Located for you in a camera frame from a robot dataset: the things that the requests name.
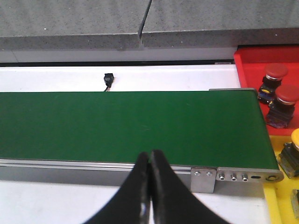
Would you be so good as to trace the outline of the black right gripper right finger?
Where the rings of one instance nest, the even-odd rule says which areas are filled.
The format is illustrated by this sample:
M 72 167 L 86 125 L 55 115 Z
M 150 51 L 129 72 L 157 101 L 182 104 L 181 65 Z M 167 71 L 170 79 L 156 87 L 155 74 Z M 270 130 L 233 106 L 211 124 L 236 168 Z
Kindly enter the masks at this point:
M 156 224 L 227 224 L 183 184 L 161 150 L 150 156 L 149 189 Z

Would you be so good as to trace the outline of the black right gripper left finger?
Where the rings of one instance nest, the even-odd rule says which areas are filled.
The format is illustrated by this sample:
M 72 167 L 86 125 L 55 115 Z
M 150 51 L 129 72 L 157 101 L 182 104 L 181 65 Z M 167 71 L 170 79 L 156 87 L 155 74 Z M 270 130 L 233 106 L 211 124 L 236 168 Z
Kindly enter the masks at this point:
M 138 155 L 115 195 L 86 224 L 148 224 L 150 221 L 149 157 Z

